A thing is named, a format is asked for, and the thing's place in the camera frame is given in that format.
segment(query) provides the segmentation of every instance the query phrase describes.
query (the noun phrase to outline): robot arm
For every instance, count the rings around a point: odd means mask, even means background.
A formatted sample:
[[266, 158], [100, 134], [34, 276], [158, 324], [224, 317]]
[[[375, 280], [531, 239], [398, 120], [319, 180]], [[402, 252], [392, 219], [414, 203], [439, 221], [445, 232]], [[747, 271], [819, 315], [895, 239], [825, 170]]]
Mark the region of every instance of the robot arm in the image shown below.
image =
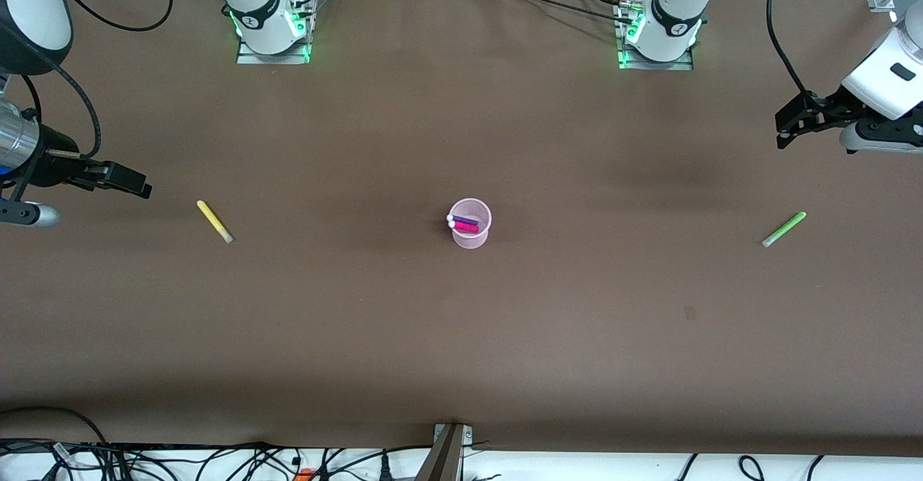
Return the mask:
[[633, 0], [642, 4], [637, 27], [626, 37], [652, 61], [675, 61], [695, 43], [709, 0]]
[[311, 0], [225, 1], [241, 38], [256, 53], [282, 53], [307, 34]]
[[[0, 0], [0, 71], [35, 76], [63, 71], [60, 63], [73, 38], [65, 0]], [[56, 209], [23, 201], [27, 185], [50, 187], [70, 183], [92, 191], [116, 189], [149, 198], [151, 186], [139, 172], [115, 162], [97, 162], [80, 155], [70, 137], [42, 124], [34, 110], [20, 112], [0, 100], [0, 224], [49, 227]]]
[[795, 137], [840, 127], [848, 153], [923, 154], [923, 0], [884, 34], [828, 97], [798, 94], [775, 114], [779, 149]]

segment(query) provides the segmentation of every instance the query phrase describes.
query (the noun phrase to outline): plastic cup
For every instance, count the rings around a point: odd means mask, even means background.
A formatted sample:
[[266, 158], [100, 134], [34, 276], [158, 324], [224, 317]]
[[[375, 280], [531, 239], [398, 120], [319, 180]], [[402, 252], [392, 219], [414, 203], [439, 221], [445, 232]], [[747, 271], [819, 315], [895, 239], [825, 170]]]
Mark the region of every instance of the plastic cup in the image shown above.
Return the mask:
[[457, 242], [459, 247], [474, 249], [481, 247], [481, 245], [487, 241], [487, 231], [490, 230], [490, 222], [493, 219], [487, 204], [477, 198], [465, 198], [464, 200], [455, 202], [449, 214], [452, 216], [474, 219], [474, 221], [477, 221], [477, 227], [480, 229], [477, 234], [452, 229], [452, 239]]

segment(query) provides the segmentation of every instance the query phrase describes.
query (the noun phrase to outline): green marker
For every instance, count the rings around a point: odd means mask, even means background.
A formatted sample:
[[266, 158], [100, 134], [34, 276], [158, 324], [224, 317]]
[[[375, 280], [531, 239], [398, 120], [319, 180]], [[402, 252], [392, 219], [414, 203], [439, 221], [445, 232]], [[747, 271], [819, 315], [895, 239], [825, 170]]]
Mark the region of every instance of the green marker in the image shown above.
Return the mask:
[[800, 224], [802, 219], [804, 219], [807, 215], [808, 214], [805, 212], [799, 212], [798, 214], [795, 214], [791, 219], [789, 219], [789, 221], [786, 221], [785, 224], [781, 225], [781, 227], [779, 227], [775, 232], [772, 232], [770, 237], [762, 240], [762, 245], [768, 248], [769, 245], [774, 244], [775, 240], [783, 237], [785, 232], [791, 231], [792, 227]]

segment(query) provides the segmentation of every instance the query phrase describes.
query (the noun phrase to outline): yellow marker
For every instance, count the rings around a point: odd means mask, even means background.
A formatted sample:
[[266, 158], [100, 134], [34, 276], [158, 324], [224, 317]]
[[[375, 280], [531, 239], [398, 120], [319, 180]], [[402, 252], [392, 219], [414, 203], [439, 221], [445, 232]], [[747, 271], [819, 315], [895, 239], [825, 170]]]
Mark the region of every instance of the yellow marker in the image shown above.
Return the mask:
[[218, 231], [218, 234], [220, 234], [222, 238], [224, 238], [224, 242], [234, 241], [234, 237], [231, 236], [231, 232], [228, 232], [228, 230], [224, 228], [224, 225], [221, 224], [221, 221], [218, 220], [218, 217], [215, 216], [215, 213], [211, 212], [211, 208], [208, 207], [207, 203], [199, 200], [198, 202], [195, 202], [195, 204], [198, 205], [198, 210], [202, 211], [202, 214], [208, 218], [211, 226], [214, 227], [216, 231]]

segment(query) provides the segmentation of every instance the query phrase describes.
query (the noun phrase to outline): table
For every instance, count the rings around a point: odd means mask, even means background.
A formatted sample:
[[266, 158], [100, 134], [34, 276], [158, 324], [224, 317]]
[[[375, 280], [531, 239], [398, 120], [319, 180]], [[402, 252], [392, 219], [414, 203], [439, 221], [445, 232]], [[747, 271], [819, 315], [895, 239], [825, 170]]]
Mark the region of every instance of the table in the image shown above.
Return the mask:
[[[889, 25], [776, 2], [821, 94]], [[333, 0], [309, 65], [237, 66], [220, 6], [145, 34], [72, 11], [100, 157], [154, 192], [33, 188], [65, 221], [0, 228], [3, 405], [111, 441], [371, 447], [462, 420], [502, 449], [920, 454], [923, 162], [775, 149], [795, 88], [764, 0], [713, 0], [686, 73], [619, 70], [611, 24], [527, 0]], [[75, 94], [36, 84], [88, 145]], [[471, 252], [443, 219], [469, 195], [494, 211]]]

